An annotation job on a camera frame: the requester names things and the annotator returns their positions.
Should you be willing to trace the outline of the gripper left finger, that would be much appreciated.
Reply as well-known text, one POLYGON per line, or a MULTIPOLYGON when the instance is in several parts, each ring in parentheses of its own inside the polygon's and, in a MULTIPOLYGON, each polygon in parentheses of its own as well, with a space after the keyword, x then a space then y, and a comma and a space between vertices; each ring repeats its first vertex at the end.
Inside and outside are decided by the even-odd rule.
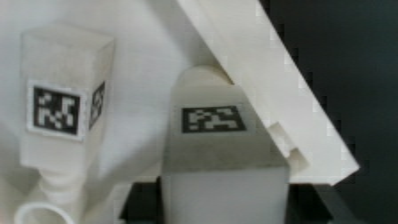
POLYGON ((122 224, 163 224, 159 179, 131 185, 118 220, 122 224))

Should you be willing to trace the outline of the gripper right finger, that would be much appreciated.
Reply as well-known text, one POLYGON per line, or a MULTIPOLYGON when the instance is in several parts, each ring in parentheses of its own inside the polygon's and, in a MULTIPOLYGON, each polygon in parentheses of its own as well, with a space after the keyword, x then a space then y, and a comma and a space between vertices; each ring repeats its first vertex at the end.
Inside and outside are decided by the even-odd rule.
POLYGON ((330 185, 289 185, 285 224, 362 224, 330 185))

